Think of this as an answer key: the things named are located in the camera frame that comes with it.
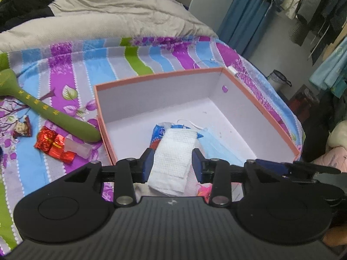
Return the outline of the person right hand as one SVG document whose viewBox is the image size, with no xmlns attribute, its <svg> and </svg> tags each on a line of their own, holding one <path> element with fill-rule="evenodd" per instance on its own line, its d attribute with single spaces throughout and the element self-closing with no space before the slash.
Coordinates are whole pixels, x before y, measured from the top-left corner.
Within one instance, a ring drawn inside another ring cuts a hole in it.
<svg viewBox="0 0 347 260">
<path fill-rule="evenodd" d="M 329 229 L 323 237 L 323 243 L 329 247 L 338 247 L 347 244 L 347 226 Z"/>
</svg>

